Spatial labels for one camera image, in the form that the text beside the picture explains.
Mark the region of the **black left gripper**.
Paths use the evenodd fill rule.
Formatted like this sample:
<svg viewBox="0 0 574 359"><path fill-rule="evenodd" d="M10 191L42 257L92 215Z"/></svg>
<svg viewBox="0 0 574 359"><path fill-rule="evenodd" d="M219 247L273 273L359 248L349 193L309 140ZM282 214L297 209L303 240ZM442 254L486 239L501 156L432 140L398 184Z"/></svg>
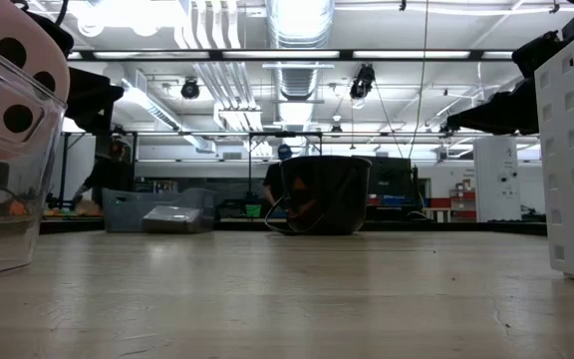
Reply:
<svg viewBox="0 0 574 359"><path fill-rule="evenodd" d="M73 37L53 21L38 14L27 12L60 48L69 56L74 47ZM93 135L107 135L111 132L114 104L125 93L121 86L111 84L108 77L70 68L70 93L67 100L66 117L78 128Z"/></svg>

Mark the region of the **person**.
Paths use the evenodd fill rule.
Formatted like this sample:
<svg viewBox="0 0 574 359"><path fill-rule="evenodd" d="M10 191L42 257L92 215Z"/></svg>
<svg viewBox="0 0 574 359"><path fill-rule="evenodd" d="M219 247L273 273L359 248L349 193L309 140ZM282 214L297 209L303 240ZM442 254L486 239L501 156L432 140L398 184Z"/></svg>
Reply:
<svg viewBox="0 0 574 359"><path fill-rule="evenodd" d="M278 163L272 164L265 175L263 181L265 199L274 205L283 194L283 182L280 171L280 164L292 157L293 152L291 148L282 144L277 149Z"/></svg>
<svg viewBox="0 0 574 359"><path fill-rule="evenodd" d="M78 187L72 198L72 204L79 204L84 193L91 190L92 202L99 209L104 206L103 190L105 188L119 191L129 191L133 186L132 165L125 160L128 144L118 136L113 136L108 155L95 161L91 173Z"/></svg>

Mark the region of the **black round ceiling fixture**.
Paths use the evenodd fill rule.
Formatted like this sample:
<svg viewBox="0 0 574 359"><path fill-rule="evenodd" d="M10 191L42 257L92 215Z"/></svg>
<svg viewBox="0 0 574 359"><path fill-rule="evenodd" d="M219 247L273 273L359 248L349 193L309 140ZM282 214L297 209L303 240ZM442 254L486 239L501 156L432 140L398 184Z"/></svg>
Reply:
<svg viewBox="0 0 574 359"><path fill-rule="evenodd" d="M197 99L200 95L200 89L196 78L186 78L181 90L181 96L186 100Z"/></svg>

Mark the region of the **smoky grey plastic bin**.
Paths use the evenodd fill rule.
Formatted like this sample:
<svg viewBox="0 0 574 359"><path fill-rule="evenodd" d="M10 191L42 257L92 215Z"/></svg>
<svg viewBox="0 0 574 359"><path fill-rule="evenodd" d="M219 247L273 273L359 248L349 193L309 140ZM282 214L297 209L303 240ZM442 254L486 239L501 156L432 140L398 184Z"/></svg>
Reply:
<svg viewBox="0 0 574 359"><path fill-rule="evenodd" d="M191 187L182 192L145 193L103 190L107 232L144 232L142 219L158 205L198 208L200 231L211 231L215 217L215 192Z"/></svg>

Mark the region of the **red shelf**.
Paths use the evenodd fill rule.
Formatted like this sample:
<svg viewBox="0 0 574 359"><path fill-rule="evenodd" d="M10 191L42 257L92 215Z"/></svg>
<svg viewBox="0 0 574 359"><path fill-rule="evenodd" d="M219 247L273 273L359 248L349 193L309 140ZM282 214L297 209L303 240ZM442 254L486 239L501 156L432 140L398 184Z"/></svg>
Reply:
<svg viewBox="0 0 574 359"><path fill-rule="evenodd" d="M433 197L426 212L437 222L477 222L475 191L452 189L449 197Z"/></svg>

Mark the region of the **black storage case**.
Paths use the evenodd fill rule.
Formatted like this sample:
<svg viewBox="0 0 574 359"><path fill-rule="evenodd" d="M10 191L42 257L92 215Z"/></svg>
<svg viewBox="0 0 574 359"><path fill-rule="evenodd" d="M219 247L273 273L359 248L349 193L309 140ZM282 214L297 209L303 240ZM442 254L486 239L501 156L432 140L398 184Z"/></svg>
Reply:
<svg viewBox="0 0 574 359"><path fill-rule="evenodd" d="M381 205L383 195L414 195L411 161L403 158L369 158L371 162L368 195Z"/></svg>

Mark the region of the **clear plastic bin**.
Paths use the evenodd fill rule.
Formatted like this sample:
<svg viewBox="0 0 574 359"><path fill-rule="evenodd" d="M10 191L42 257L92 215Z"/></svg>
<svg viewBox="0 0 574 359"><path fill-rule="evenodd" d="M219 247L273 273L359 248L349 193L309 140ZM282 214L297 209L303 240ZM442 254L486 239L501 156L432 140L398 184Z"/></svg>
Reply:
<svg viewBox="0 0 574 359"><path fill-rule="evenodd" d="M44 160L0 160L0 271L27 265L32 260L60 131L52 155ZM9 215L8 206L13 199L25 203L30 214Z"/></svg>

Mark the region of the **blue storage bin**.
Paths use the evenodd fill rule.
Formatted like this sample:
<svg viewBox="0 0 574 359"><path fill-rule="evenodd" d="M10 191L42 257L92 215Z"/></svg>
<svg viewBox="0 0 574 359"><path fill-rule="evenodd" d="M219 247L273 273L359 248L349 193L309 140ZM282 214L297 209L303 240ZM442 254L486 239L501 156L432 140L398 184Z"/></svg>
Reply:
<svg viewBox="0 0 574 359"><path fill-rule="evenodd" d="M413 206L416 204L412 196L404 195L383 195L381 198L381 205L385 206Z"/></svg>

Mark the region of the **black jack-o-lantern bucket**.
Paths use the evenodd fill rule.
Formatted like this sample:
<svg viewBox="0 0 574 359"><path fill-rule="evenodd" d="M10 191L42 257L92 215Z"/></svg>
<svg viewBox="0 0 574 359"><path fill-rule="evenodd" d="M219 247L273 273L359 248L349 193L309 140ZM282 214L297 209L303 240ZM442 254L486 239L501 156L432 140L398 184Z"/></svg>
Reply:
<svg viewBox="0 0 574 359"><path fill-rule="evenodd" d="M366 218L372 163L360 157L309 156L279 164L283 191L264 223L284 235L350 235Z"/></svg>

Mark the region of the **silver ceiling duct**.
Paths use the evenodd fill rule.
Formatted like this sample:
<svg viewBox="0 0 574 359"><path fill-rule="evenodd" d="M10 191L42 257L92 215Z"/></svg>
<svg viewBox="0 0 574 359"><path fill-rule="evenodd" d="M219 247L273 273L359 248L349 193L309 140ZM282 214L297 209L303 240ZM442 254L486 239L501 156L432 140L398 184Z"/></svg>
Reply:
<svg viewBox="0 0 574 359"><path fill-rule="evenodd" d="M323 49L329 42L335 0L265 0L270 47ZM287 100L307 101L318 87L317 69L281 68L275 71L280 94Z"/></svg>

